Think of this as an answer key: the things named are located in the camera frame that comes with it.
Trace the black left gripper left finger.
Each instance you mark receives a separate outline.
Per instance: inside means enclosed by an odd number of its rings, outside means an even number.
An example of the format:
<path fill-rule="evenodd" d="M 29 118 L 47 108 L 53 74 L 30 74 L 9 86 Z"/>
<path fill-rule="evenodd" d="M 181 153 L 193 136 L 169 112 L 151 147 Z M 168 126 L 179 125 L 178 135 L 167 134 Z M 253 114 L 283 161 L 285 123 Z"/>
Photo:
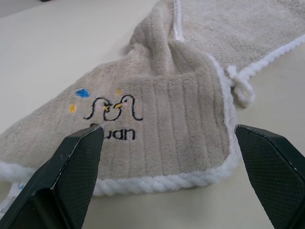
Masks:
<path fill-rule="evenodd" d="M 81 229 L 98 175 L 102 125 L 77 131 L 30 178 L 0 229 Z"/>

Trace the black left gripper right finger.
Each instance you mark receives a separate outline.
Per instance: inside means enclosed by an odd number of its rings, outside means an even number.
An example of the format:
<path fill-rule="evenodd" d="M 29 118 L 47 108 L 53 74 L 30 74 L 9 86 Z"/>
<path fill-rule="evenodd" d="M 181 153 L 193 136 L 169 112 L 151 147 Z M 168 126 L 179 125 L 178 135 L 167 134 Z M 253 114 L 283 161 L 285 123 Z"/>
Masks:
<path fill-rule="evenodd" d="M 264 129 L 236 125 L 235 134 L 251 186 L 274 229 L 305 229 L 305 156 Z"/>

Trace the beige towel with white trim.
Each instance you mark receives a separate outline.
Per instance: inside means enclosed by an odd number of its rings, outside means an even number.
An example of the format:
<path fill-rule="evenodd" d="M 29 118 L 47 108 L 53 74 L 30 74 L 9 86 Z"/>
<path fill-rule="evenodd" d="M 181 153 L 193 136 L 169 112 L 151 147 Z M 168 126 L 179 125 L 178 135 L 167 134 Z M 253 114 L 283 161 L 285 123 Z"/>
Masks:
<path fill-rule="evenodd" d="M 126 56 L 96 66 L 0 134 L 0 180 L 25 183 L 64 137 L 104 126 L 95 196 L 176 191 L 230 175 L 234 99 L 305 42 L 305 0 L 160 0 Z"/>

